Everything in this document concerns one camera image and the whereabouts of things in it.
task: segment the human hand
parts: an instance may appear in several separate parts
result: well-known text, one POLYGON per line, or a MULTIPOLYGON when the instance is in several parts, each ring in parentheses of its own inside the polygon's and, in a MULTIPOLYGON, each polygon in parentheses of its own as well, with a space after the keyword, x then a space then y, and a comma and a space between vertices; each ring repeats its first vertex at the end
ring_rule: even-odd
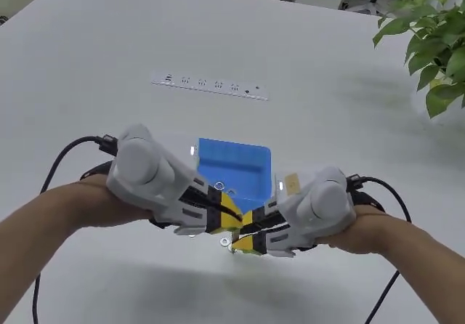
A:
POLYGON ((92 175, 73 184, 53 189, 60 196, 70 198, 72 223, 77 230, 82 227, 112 227, 129 222, 150 219, 146 211, 120 201, 106 185, 105 175, 92 175))
POLYGON ((396 218, 372 206, 356 206, 357 219, 345 231, 317 239, 317 244, 328 244, 351 254, 380 254, 384 248, 384 231, 396 218))

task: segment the blue container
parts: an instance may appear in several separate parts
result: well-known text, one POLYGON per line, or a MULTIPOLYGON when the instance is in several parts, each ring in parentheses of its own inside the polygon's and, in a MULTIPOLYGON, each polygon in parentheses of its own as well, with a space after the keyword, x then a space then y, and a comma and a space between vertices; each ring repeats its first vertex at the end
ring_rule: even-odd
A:
POLYGON ((271 197, 271 151, 268 147, 199 139, 198 172, 226 192, 242 213, 271 197))

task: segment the black wire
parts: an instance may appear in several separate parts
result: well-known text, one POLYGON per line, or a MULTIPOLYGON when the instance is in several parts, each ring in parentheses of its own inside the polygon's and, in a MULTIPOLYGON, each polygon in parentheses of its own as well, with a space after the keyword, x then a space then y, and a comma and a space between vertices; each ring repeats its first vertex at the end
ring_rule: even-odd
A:
MULTIPOLYGON (((77 145, 80 145, 84 142, 95 142, 97 144, 100 144, 101 138, 99 137, 82 137, 80 139, 74 140, 72 143, 70 143, 68 146, 66 146, 58 155, 57 159, 55 159, 55 162, 53 162, 53 165, 49 171, 49 174, 46 176, 45 182, 42 185, 41 188, 41 194, 47 191, 49 188, 50 182, 52 181, 52 178, 60 165, 60 162, 62 159, 70 152, 73 148, 75 148, 77 145)), ((39 324, 39 316, 37 315, 37 301, 39 300, 39 288, 41 285, 41 274, 36 278, 36 282, 34 284, 34 293, 33 293, 33 298, 32 298, 32 319, 33 319, 33 324, 39 324)))
MULTIPOLYGON (((403 211, 403 213, 405 215, 405 220, 407 222, 410 222, 410 223, 412 222, 411 216, 410 216, 410 214, 409 214, 409 212, 407 210, 407 206, 405 205, 402 198, 399 196, 399 193, 397 193, 396 190, 391 185, 389 185, 388 183, 384 182, 383 180, 377 179, 375 177, 363 177, 362 181, 363 182, 374 182, 374 183, 376 183, 378 185, 383 186, 388 191, 390 191, 392 193, 392 195, 395 197, 395 199, 397 200, 397 202, 399 202, 400 208, 402 209, 402 211, 403 211)), ((375 306, 371 310, 370 315, 368 316, 368 318, 366 318, 365 324, 370 324, 371 323, 371 321, 375 317, 376 313, 378 312, 379 307, 381 307, 381 305, 383 304, 384 299, 386 298, 387 294, 389 293, 389 291, 391 290, 392 286, 394 285, 395 281, 399 278, 399 276, 400 276, 400 272, 395 271, 394 275, 392 276, 390 281, 387 283, 386 288, 384 288, 381 296, 379 297, 379 300, 376 302, 375 306)))
POLYGON ((374 182, 374 183, 376 183, 378 185, 383 186, 388 191, 390 191, 392 193, 392 195, 395 197, 395 199, 397 200, 397 202, 399 202, 400 208, 402 209, 402 211, 403 211, 403 213, 405 215, 405 220, 407 222, 412 222, 410 214, 408 213, 408 210, 407 210, 407 206, 405 205, 402 198, 399 196, 399 193, 397 193, 396 190, 391 185, 389 185, 388 183, 384 182, 383 180, 377 179, 375 177, 363 177, 362 179, 363 179, 364 182, 374 182))

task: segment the outlet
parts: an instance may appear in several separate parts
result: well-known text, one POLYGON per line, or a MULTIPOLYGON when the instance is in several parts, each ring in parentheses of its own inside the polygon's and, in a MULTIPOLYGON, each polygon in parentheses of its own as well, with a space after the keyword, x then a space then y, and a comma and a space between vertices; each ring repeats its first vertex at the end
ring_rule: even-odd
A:
POLYGON ((191 76, 181 73, 154 73, 152 83, 161 86, 173 86, 180 89, 192 89, 201 92, 234 95, 258 100, 268 100, 266 90, 256 84, 226 81, 217 78, 191 76))

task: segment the white desk surface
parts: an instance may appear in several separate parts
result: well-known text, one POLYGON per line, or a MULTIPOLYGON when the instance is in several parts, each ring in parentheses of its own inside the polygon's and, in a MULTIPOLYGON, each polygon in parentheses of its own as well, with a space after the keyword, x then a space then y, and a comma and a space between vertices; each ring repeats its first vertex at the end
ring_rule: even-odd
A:
MULTIPOLYGON (((0 216, 38 192, 72 139, 142 122, 266 145, 275 169, 335 163, 383 178, 418 225, 465 254, 463 143, 439 141, 412 112, 409 37, 375 51, 375 32, 375 17, 269 0, 36 0, 0 29, 0 216), (270 101, 151 85, 166 68, 264 84, 270 101)), ((54 185, 105 159, 75 149, 54 185)), ((394 272, 377 256, 260 258, 218 240, 147 222, 82 230, 44 270, 41 322, 363 323, 394 272)), ((30 305, 29 291, 7 322, 29 323, 30 305)), ((400 280, 373 323, 435 321, 400 280)))

